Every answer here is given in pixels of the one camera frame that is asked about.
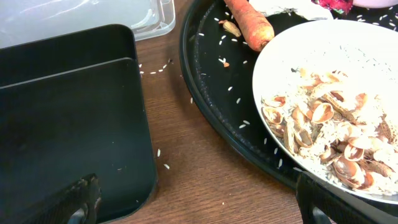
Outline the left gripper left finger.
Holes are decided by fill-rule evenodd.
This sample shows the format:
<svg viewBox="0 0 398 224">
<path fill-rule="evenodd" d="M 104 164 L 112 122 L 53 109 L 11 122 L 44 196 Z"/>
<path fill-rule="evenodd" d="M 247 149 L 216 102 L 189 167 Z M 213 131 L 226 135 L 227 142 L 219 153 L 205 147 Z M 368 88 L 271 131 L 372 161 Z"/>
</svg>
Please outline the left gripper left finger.
<svg viewBox="0 0 398 224">
<path fill-rule="evenodd" d="M 95 224 L 101 202 L 96 174 L 88 174 L 12 217 L 13 223 Z"/>
</svg>

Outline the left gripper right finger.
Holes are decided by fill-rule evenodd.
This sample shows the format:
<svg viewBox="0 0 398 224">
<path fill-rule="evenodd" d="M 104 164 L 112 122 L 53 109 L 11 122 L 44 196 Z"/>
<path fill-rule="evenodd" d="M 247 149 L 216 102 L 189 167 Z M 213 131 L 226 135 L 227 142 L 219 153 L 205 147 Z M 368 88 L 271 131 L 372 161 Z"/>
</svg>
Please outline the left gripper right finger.
<svg viewBox="0 0 398 224">
<path fill-rule="evenodd" d="M 344 191 L 303 172 L 297 181 L 296 199 L 304 224 L 377 223 L 372 207 Z"/>
</svg>

